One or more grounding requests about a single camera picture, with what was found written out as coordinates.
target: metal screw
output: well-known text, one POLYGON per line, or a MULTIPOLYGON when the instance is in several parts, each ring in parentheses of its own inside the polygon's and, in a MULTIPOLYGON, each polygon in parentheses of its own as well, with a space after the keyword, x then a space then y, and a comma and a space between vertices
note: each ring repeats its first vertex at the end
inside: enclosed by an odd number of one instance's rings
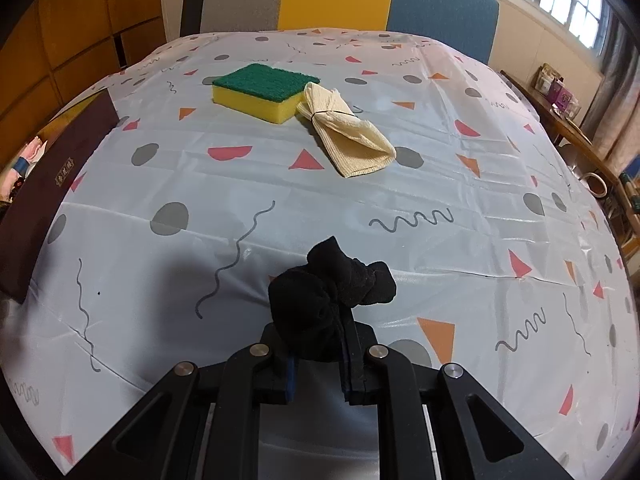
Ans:
POLYGON ((255 357, 263 357, 269 353, 269 347, 264 343, 256 343, 249 348, 249 353, 255 357))
POLYGON ((457 379, 462 377, 462 374, 465 373, 465 369, 457 363, 449 363, 448 365, 445 365, 444 373, 452 379, 457 379))
POLYGON ((373 345, 369 348, 369 355, 377 359, 382 359, 389 355, 389 348, 384 345, 373 345))
POLYGON ((195 366, 193 366, 193 364, 188 361, 182 361, 181 363, 178 363, 174 366, 174 373, 176 375, 180 375, 181 377, 193 374, 194 370, 195 366))

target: patterned tablecloth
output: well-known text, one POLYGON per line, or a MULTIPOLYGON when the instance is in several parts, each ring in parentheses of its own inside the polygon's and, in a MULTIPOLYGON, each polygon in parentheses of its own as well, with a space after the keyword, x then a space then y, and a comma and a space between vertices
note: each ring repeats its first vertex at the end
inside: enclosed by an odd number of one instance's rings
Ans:
MULTIPOLYGON (((468 368, 577 479, 632 431, 638 322, 596 201, 487 66, 407 34, 201 34, 108 76, 120 123, 60 206, 26 303, 6 302, 2 370, 67 471, 173 364, 209 365, 270 321, 271 276, 335 235, 384 260, 391 304, 360 306, 414 362, 468 368), (310 124, 213 104, 251 62, 315 75, 396 146, 341 177, 310 124)), ((304 364, 266 406, 260 476, 377 476, 375 408, 343 401, 335 364, 304 364)))

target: cream cloth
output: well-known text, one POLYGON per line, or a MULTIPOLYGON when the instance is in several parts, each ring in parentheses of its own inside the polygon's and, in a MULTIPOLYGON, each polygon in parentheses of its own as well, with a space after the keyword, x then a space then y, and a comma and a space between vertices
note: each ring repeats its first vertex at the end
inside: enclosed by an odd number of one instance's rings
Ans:
POLYGON ((311 120, 342 176, 373 173, 396 159, 386 137, 371 122, 357 118, 336 89, 307 83, 298 111, 311 120))

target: yellow and green sponge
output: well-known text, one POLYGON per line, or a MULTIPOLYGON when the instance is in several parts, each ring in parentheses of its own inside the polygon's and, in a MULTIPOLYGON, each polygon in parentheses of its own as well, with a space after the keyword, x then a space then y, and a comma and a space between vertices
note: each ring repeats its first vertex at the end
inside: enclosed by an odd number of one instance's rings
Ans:
POLYGON ((317 77, 253 63, 213 82, 213 101, 270 123, 293 117, 308 82, 317 77))

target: black cloth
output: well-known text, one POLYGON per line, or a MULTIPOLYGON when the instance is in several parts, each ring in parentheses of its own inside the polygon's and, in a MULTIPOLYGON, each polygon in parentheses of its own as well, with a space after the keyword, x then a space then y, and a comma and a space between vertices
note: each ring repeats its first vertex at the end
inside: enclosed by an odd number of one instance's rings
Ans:
POLYGON ((366 266, 344 254, 333 236, 314 246, 306 261, 269 285, 273 323, 293 354, 336 361, 342 347, 340 307, 389 303, 396 282, 385 262, 366 266))

